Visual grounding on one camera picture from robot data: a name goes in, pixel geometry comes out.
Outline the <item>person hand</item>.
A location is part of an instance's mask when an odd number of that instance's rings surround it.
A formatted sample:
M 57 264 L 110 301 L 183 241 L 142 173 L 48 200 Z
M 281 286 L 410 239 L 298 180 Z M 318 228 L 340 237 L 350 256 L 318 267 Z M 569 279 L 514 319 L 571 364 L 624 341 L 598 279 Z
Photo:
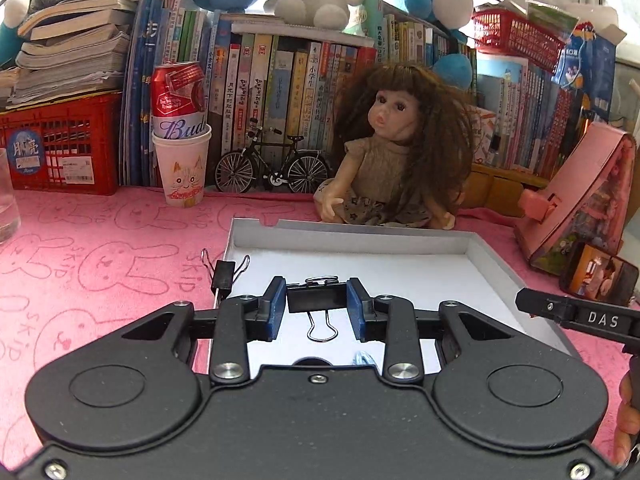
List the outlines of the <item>person hand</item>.
M 639 433 L 640 413 L 631 405 L 633 393 L 629 374 L 626 374 L 620 381 L 620 406 L 614 431 L 613 462 L 617 466 L 626 463 Z

